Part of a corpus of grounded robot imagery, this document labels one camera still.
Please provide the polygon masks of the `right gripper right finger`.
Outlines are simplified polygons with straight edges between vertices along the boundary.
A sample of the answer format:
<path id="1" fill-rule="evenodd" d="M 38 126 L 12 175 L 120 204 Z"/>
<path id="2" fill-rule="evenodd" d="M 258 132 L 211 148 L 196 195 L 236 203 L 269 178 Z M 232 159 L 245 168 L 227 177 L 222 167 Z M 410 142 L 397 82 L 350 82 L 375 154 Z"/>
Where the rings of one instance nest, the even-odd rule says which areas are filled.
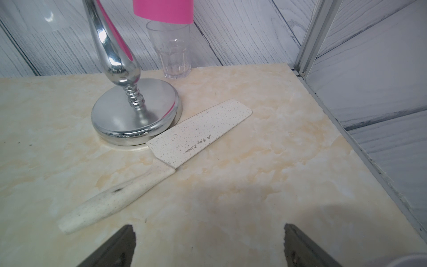
<path id="1" fill-rule="evenodd" d="M 284 254 L 288 267 L 341 267 L 294 224 L 284 226 Z"/>

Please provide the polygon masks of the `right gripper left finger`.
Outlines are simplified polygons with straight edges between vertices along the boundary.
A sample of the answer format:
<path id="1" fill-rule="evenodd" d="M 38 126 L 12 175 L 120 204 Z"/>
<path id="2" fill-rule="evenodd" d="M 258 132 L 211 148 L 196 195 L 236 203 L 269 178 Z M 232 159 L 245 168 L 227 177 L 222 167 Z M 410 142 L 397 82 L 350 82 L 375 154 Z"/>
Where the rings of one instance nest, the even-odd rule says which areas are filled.
<path id="1" fill-rule="evenodd" d="M 78 267 L 130 267 L 136 247 L 132 225 L 124 225 Z"/>

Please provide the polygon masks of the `white speckled ceramic knife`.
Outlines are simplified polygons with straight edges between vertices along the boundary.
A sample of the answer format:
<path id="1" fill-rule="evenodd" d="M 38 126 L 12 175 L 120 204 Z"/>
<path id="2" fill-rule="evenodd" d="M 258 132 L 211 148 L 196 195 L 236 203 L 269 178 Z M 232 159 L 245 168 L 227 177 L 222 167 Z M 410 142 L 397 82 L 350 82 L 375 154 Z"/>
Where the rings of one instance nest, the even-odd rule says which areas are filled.
<path id="1" fill-rule="evenodd" d="M 168 129 L 147 142 L 154 155 L 150 169 L 87 200 L 58 221 L 72 234 L 121 211 L 176 169 L 251 116 L 252 110 L 230 99 Z"/>

